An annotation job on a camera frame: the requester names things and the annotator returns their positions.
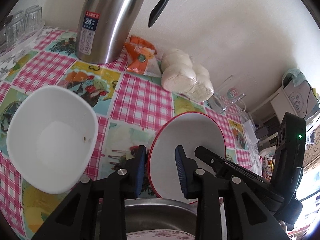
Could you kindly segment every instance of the tablecloth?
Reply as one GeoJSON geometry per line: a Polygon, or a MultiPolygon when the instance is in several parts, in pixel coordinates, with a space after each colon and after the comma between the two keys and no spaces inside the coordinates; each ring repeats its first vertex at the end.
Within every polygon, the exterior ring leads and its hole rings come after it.
{"type": "MultiPolygon", "coordinates": [[[[166,122],[188,111],[214,119],[225,138],[226,158],[253,168],[256,149],[245,139],[241,117],[218,114],[207,102],[198,104],[167,92],[160,78],[126,73],[125,51],[109,64],[82,62],[75,55],[75,39],[75,32],[46,27],[25,49],[0,62],[0,210],[19,238],[30,239],[68,193],[49,195],[31,186],[16,171],[6,149],[8,116],[42,86],[72,90],[96,112],[98,139],[84,172],[93,180],[117,170],[134,156],[138,145],[150,145],[166,122]]],[[[147,177],[141,196],[155,197],[147,177]]]]}

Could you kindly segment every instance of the snack wrapper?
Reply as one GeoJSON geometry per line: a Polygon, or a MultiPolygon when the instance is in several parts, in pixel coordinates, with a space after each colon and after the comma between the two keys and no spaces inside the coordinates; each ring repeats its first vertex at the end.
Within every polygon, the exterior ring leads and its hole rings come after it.
{"type": "Polygon", "coordinates": [[[161,61],[156,57],[157,51],[153,44],[132,35],[130,42],[126,42],[124,47],[128,53],[128,72],[151,77],[162,76],[160,71],[161,61]]]}

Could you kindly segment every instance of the black handle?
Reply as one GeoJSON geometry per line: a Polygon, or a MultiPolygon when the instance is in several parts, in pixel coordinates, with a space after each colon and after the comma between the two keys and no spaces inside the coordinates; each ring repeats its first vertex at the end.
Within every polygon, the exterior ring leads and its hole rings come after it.
{"type": "Polygon", "coordinates": [[[152,12],[150,13],[149,24],[148,24],[149,28],[156,22],[156,20],[162,13],[163,9],[167,5],[168,1],[169,0],[160,0],[156,5],[156,7],[154,7],[152,12]]]}

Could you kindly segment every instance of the screw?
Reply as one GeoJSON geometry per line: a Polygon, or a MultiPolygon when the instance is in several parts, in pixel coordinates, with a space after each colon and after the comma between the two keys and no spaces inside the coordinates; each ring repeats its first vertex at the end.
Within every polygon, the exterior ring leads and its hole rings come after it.
{"type": "Polygon", "coordinates": [[[127,174],[127,170],[126,169],[119,169],[117,173],[119,175],[126,175],[127,174]]]}
{"type": "Polygon", "coordinates": [[[196,169],[196,174],[203,175],[204,174],[204,170],[203,169],[196,169]]]}
{"type": "Polygon", "coordinates": [[[232,182],[235,183],[235,184],[240,184],[241,179],[238,178],[238,177],[233,177],[233,178],[232,178],[232,182]]]}
{"type": "Polygon", "coordinates": [[[81,178],[80,178],[80,182],[83,183],[83,184],[86,184],[90,181],[90,178],[87,177],[86,175],[82,175],[81,178]]]}

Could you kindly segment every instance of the teal cloth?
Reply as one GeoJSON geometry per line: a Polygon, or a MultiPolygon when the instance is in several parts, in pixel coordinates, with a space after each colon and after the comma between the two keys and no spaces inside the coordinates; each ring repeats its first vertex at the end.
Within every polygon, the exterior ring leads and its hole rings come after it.
{"type": "Polygon", "coordinates": [[[293,79],[293,85],[294,87],[297,87],[298,85],[300,85],[303,81],[306,80],[306,77],[304,76],[304,74],[301,72],[300,69],[298,68],[291,68],[289,69],[286,73],[284,73],[284,75],[282,76],[282,87],[283,85],[283,81],[285,79],[285,77],[289,78],[289,79],[293,79]]]}

